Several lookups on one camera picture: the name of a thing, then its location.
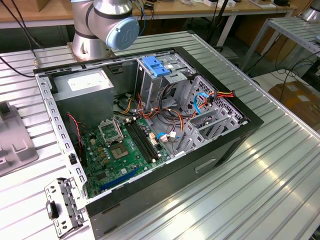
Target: red cable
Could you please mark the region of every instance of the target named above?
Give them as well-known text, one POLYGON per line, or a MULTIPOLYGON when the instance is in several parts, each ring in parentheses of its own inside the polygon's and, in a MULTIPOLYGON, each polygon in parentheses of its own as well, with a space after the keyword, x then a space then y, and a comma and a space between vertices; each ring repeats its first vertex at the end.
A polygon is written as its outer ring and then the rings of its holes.
POLYGON ((77 122, 77 120, 70 114, 70 113, 67 113, 66 114, 67 116, 69 116, 72 120, 73 120, 73 122, 74 122, 74 124, 75 124, 75 126, 76 126, 76 130, 77 130, 77 132, 78 132, 78 141, 79 141, 79 158, 80 158, 80 155, 81 155, 81 138, 80 138, 80 130, 79 130, 79 125, 78 125, 78 122, 77 122))

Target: wooden table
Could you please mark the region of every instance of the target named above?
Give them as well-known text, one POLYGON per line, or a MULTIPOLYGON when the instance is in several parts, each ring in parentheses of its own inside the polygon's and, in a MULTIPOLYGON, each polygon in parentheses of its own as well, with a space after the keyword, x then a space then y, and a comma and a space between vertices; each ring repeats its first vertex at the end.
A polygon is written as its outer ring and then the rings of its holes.
MULTIPOLYGON (((218 46, 222 46, 225 42, 228 33, 238 15, 256 15, 256 14, 274 14, 286 13, 286 17, 291 16, 296 6, 277 8, 260 8, 248 0, 236 3, 234 7, 227 7, 223 16, 229 16, 224 27, 221 37, 218 41, 218 46)), ((154 16, 150 10, 146 10, 146 19, 152 17, 154 19, 177 19, 177 18, 198 18, 212 17, 215 12, 214 7, 209 7, 203 3, 194 5, 185 5, 180 0, 174 2, 159 1, 154 4, 154 16)), ((74 16, 72 4, 68 0, 51 0, 40 12, 21 10, 21 14, 28 27, 43 27, 43 26, 59 26, 73 25, 74 16)), ((138 19, 141 12, 133 4, 133 16, 138 19)), ((19 25, 13 20, 6 9, 0 4, 0 29, 18 28, 19 25)))

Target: blue latch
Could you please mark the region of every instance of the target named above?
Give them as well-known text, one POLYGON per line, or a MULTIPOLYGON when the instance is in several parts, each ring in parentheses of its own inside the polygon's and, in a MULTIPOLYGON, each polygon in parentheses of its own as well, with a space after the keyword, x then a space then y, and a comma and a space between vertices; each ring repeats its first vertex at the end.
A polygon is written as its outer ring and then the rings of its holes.
POLYGON ((142 61, 146 65, 146 67, 153 72, 153 75, 155 77, 171 74, 171 71, 166 69, 154 56, 143 57, 142 61))

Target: side panel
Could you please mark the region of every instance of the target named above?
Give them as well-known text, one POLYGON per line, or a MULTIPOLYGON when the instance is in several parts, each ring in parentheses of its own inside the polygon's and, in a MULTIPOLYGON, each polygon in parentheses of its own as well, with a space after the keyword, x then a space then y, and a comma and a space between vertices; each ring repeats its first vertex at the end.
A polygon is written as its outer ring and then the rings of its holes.
POLYGON ((101 238, 129 219, 132 219, 197 178, 210 172, 215 168, 216 164, 225 162, 248 136, 249 134, 226 143, 141 191, 123 199, 114 206, 93 215, 90 221, 94 237, 96 239, 101 238))

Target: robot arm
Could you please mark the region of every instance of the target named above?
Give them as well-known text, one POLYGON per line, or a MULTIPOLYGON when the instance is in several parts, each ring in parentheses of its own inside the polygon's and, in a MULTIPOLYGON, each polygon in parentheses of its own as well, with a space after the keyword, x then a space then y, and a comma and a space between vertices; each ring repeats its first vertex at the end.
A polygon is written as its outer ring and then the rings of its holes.
POLYGON ((80 59, 105 58, 107 46, 128 48, 139 34, 129 0, 71 0, 75 35, 73 53, 80 59))
POLYGON ((314 0, 310 7, 301 15, 309 23, 320 22, 320 0, 314 0))

